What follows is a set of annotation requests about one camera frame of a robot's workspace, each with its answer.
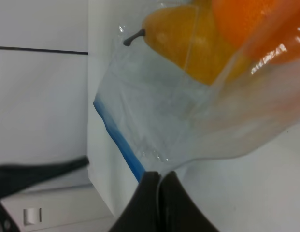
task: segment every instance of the pear stem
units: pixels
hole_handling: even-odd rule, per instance
[[[128,46],[131,45],[131,42],[133,42],[134,39],[136,39],[140,36],[145,36],[145,29],[141,29],[136,34],[134,34],[133,36],[130,36],[129,38],[125,39],[123,41],[123,44],[128,47]]]

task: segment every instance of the yellow pear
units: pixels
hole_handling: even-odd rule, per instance
[[[124,41],[125,46],[139,36],[157,53],[185,70],[193,79],[211,85],[236,52],[219,34],[211,0],[160,8],[143,22],[142,30]],[[251,61],[238,59],[227,81],[234,80]]]

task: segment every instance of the clear plastic bag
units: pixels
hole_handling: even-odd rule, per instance
[[[189,19],[174,17],[175,8]],[[144,39],[123,45],[161,9],[170,12],[152,17],[157,22]],[[216,28],[211,10],[210,0],[151,2],[120,24],[94,106],[137,179],[144,170],[248,154],[300,119],[300,1],[281,1],[238,50]],[[269,47],[287,27],[278,46]],[[188,32],[187,43],[172,40]]]

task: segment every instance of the white table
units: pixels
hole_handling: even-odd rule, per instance
[[[116,15],[130,1],[89,0],[88,154],[95,157],[89,176],[116,216],[137,181],[92,102],[111,57]],[[222,232],[300,232],[300,124],[249,156],[196,163],[182,181]]]

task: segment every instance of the orange fruit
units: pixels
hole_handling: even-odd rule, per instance
[[[264,24],[247,55],[266,62],[284,63],[300,58],[300,0],[212,0],[215,23],[222,36],[239,49]]]

